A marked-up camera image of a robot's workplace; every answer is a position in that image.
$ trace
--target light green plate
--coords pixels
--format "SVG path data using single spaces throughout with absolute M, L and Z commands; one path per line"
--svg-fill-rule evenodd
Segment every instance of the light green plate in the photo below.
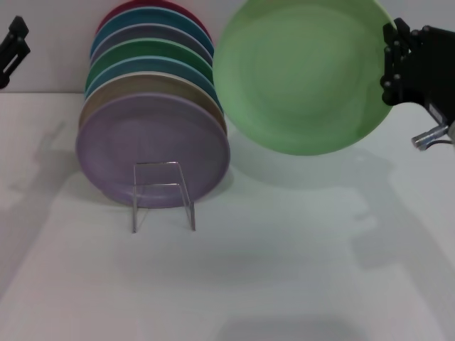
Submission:
M 257 143 L 282 153 L 345 148 L 390 112 L 382 102 L 382 27 L 374 0 L 249 0 L 215 51 L 225 113 Z

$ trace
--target stack of plates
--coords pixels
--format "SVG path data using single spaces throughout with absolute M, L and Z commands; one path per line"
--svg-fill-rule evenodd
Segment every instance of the stack of plates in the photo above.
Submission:
M 213 86 L 213 52 L 203 24 L 164 0 L 130 1 L 101 22 L 76 151 L 85 175 L 107 197 L 132 204 L 138 163 L 180 163 L 192 201 L 223 179 L 230 150 Z M 167 175 L 162 170 L 148 183 Z M 140 199 L 142 207 L 183 204 L 179 191 L 165 188 Z

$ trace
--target white wall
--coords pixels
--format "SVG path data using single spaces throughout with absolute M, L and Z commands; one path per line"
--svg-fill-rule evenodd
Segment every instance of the white wall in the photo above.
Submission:
M 455 30 L 453 0 L 380 0 L 393 17 L 413 28 L 433 25 Z M 15 15 L 30 28 L 32 53 L 14 74 L 10 92 L 81 92 L 88 53 L 103 16 L 124 0 L 0 0 L 0 37 Z M 245 0 L 176 0 L 195 13 L 215 40 Z

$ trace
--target dark green plate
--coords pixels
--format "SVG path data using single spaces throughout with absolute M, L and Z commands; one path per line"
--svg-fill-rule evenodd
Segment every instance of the dark green plate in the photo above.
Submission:
M 213 84 L 212 67 L 191 49 L 164 39 L 134 39 L 110 48 L 93 64 L 85 83 L 88 90 L 93 80 L 108 67 L 129 58 L 157 55 L 180 60 L 202 73 Z

